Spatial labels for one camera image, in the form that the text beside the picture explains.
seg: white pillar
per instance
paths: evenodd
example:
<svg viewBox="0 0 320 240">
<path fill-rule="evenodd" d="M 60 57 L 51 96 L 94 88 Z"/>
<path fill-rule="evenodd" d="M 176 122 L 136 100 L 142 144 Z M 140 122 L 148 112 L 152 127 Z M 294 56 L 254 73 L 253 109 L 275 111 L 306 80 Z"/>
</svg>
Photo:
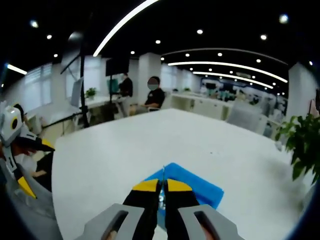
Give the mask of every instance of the white pillar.
<svg viewBox="0 0 320 240">
<path fill-rule="evenodd" d="M 319 88 L 314 75 L 297 62 L 289 70 L 289 96 L 286 110 L 286 120 L 292 116 L 307 116 L 310 100 L 316 97 L 316 89 Z"/>
<path fill-rule="evenodd" d="M 138 104 L 143 104 L 147 100 L 150 89 L 148 80 L 152 76 L 160 78 L 161 74 L 161 56 L 148 52 L 139 58 L 137 100 Z"/>
</svg>

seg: office desk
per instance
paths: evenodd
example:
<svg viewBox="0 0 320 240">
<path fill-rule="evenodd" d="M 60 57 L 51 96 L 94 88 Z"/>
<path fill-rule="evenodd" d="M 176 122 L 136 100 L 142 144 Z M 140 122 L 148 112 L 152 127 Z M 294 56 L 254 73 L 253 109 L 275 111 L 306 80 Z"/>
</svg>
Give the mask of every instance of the office desk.
<svg viewBox="0 0 320 240">
<path fill-rule="evenodd" d="M 85 223 L 171 162 L 224 190 L 217 210 L 246 240 L 282 240 L 300 214 L 291 156 L 221 120 L 164 109 L 63 136 L 55 149 L 53 205 L 64 240 L 80 236 Z M 156 231 L 153 239 L 166 240 Z"/>
</svg>

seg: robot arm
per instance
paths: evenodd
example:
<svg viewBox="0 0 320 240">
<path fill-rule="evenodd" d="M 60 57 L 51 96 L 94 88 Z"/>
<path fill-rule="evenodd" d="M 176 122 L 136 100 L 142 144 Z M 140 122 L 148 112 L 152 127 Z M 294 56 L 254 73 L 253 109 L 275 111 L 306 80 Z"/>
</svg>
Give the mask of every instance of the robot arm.
<svg viewBox="0 0 320 240">
<path fill-rule="evenodd" d="M 24 126 L 21 113 L 17 108 L 6 105 L 5 101 L 0 103 L 0 140 L 6 167 L 20 187 L 28 195 L 37 198 L 17 166 L 13 144 L 36 151 L 54 151 L 54 148 Z"/>
</svg>

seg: curved led light strip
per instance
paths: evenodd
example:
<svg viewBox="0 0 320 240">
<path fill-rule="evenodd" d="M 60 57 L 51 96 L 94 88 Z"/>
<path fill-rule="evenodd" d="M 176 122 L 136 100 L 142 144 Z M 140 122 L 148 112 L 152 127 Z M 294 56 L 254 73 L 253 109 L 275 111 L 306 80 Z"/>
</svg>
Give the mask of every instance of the curved led light strip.
<svg viewBox="0 0 320 240">
<path fill-rule="evenodd" d="M 221 65 L 221 66 L 229 66 L 229 67 L 235 67 L 235 68 L 242 68 L 242 69 L 247 69 L 247 70 L 251 70 L 251 71 L 256 71 L 258 73 L 262 73 L 265 75 L 268 75 L 270 77 L 273 77 L 275 79 L 278 79 L 284 83 L 287 83 L 288 81 L 285 80 L 282 77 L 279 77 L 277 75 L 274 75 L 270 72 L 267 71 L 263 71 L 254 67 L 250 67 L 250 66 L 244 66 L 244 65 L 239 65 L 239 64 L 234 64 L 234 63 L 227 63 L 227 62 L 218 62 L 218 61 L 182 61 L 182 62 L 172 62 L 169 63 L 168 66 L 176 66 L 176 65 L 190 65 L 190 64 L 209 64 L 209 65 Z"/>
<path fill-rule="evenodd" d="M 93 56 L 96 57 L 100 53 L 100 51 L 104 48 L 104 46 L 109 42 L 109 40 L 122 28 L 130 19 L 132 19 L 135 15 L 149 7 L 150 5 L 156 3 L 159 0 L 146 0 L 143 3 L 141 3 L 139 6 L 137 6 L 135 9 L 133 9 L 131 12 L 129 12 L 124 18 L 122 18 L 117 25 L 114 26 L 114 28 L 107 34 L 107 36 L 103 39 L 103 41 L 100 43 L 98 48 L 95 50 Z"/>
<path fill-rule="evenodd" d="M 233 76 L 233 75 L 229 75 L 229 74 L 222 74 L 222 73 L 214 73 L 214 72 L 205 72 L 205 71 L 193 71 L 193 74 L 201 74 L 201 75 L 213 75 L 213 76 L 221 76 L 221 77 L 226 77 L 226 78 L 233 78 L 233 79 L 239 79 L 239 80 L 243 80 L 243 81 L 247 81 L 253 84 L 258 84 L 261 86 L 264 86 L 266 88 L 270 88 L 273 89 L 273 86 L 270 86 L 268 84 L 259 82 L 259 81 L 255 81 L 255 80 L 251 80 L 249 78 L 244 78 L 244 77 L 240 77 L 240 76 Z"/>
</svg>

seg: black shirt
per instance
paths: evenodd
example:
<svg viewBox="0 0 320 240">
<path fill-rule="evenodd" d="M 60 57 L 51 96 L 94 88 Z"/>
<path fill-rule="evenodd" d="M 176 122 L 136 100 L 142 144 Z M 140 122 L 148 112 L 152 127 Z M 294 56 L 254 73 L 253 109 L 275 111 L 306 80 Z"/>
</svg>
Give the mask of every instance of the black shirt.
<svg viewBox="0 0 320 240">
<path fill-rule="evenodd" d="M 146 100 L 145 105 L 159 104 L 159 108 L 161 108 L 165 98 L 165 92 L 162 91 L 161 88 L 157 88 L 156 90 L 152 90 L 149 92 L 148 99 Z"/>
<path fill-rule="evenodd" d="M 122 83 L 119 84 L 120 94 L 123 97 L 130 96 L 133 94 L 133 84 L 130 78 L 126 78 Z"/>
</svg>

